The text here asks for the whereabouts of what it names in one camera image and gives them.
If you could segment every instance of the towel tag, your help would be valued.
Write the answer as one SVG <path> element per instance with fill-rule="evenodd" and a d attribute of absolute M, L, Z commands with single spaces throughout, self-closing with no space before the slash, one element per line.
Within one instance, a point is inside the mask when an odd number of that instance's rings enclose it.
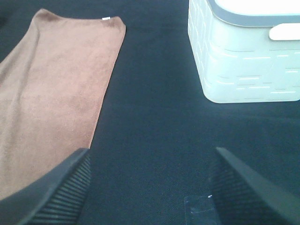
<path fill-rule="evenodd" d="M 102 18 L 102 20 L 110 20 L 111 19 L 111 17 L 109 16 L 109 17 L 103 17 Z"/>

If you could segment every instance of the brown towel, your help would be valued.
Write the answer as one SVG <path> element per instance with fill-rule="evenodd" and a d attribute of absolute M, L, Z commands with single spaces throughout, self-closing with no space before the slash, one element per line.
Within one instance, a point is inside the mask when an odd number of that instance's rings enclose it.
<path fill-rule="evenodd" d="M 0 63 L 0 199 L 90 147 L 124 35 L 119 17 L 34 15 Z"/>

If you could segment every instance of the storage bin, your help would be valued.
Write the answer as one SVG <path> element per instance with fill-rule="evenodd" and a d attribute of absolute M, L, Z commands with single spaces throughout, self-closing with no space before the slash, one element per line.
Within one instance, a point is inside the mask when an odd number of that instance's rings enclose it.
<path fill-rule="evenodd" d="M 209 100 L 300 99 L 298 1 L 190 0 L 188 35 Z"/>

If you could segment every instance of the dark carpet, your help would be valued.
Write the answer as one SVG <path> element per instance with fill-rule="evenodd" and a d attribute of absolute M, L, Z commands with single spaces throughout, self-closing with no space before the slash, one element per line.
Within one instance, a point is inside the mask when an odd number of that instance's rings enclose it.
<path fill-rule="evenodd" d="M 299 102 L 207 100 L 189 44 L 187 0 L 0 2 L 1 60 L 39 8 L 74 18 L 119 15 L 127 26 L 91 147 L 80 225 L 184 225 L 184 197 L 207 192 L 216 146 L 300 195 Z"/>

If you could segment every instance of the ribbed black plastic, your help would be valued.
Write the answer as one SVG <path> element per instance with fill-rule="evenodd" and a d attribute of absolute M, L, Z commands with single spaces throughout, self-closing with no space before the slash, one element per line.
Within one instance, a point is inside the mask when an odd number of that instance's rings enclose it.
<path fill-rule="evenodd" d="M 28 225 L 75 225 L 90 186 L 90 155 L 78 164 Z"/>
<path fill-rule="evenodd" d="M 220 154 L 211 167 L 210 188 L 223 225 L 291 225 Z"/>

